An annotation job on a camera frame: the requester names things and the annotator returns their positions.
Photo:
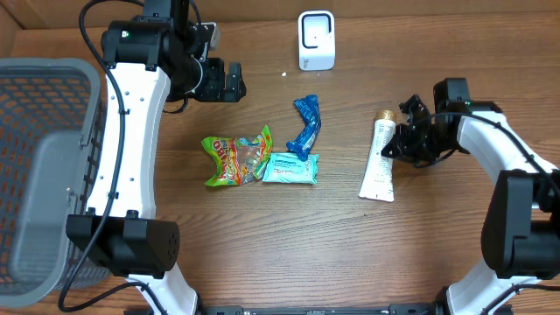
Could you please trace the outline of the white tube gold cap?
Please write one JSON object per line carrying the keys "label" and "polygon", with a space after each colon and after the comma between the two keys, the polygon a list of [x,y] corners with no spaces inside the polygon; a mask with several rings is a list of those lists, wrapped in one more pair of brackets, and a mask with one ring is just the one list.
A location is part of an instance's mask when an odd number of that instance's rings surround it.
{"label": "white tube gold cap", "polygon": [[367,160],[359,197],[369,200],[393,202],[393,160],[382,155],[382,150],[396,131],[396,113],[391,110],[378,111],[374,119],[373,139]]}

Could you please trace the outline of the colourful gummy candy bag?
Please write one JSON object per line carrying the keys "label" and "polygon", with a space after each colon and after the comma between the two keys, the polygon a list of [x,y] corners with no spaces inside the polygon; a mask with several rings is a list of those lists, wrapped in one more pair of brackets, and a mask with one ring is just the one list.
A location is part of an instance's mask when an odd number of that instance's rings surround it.
{"label": "colourful gummy candy bag", "polygon": [[242,186],[260,180],[270,160],[273,138],[268,126],[257,136],[208,136],[201,141],[213,158],[216,173],[206,186]]}

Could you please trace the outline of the blue snack wrapper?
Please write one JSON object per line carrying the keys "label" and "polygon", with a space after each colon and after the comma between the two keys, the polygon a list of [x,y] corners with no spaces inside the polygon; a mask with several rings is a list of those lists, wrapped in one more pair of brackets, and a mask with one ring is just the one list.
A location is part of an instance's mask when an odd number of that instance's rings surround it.
{"label": "blue snack wrapper", "polygon": [[315,144],[322,125],[319,98],[315,94],[309,94],[304,98],[296,99],[293,104],[304,122],[304,128],[295,140],[286,144],[286,147],[289,152],[295,153],[301,161],[305,161]]}

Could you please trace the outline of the teal wet wipes pack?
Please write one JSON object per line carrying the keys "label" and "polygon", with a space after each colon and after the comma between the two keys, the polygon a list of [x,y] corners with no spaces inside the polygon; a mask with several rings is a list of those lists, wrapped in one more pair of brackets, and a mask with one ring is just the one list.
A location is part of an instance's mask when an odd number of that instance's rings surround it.
{"label": "teal wet wipes pack", "polygon": [[267,183],[316,185],[319,154],[310,154],[305,161],[295,153],[272,153],[262,181]]}

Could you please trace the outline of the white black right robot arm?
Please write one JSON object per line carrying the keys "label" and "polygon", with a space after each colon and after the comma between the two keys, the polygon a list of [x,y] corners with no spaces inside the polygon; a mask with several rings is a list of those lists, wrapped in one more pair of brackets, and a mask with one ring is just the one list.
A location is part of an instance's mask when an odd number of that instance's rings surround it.
{"label": "white black right robot arm", "polygon": [[383,147],[385,158],[416,168],[455,152],[473,156],[494,183],[481,231],[481,260],[428,304],[392,304],[392,314],[510,314],[524,290],[553,291],[559,274],[559,170],[515,134],[502,109],[475,101],[464,78],[433,88],[435,109],[416,94],[400,103],[407,121]]}

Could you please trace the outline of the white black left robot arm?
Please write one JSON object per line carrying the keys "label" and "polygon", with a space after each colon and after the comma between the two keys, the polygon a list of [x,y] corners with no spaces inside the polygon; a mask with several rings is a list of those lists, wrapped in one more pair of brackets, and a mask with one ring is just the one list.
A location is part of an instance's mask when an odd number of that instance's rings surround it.
{"label": "white black left robot arm", "polygon": [[112,22],[92,49],[107,82],[101,159],[86,211],[67,217],[66,235],[83,262],[139,289],[150,313],[194,315],[201,301],[177,263],[179,227],[156,216],[161,117],[168,102],[238,102],[246,86],[239,64],[209,56],[218,27],[189,18],[195,2],[144,1],[142,9]]}

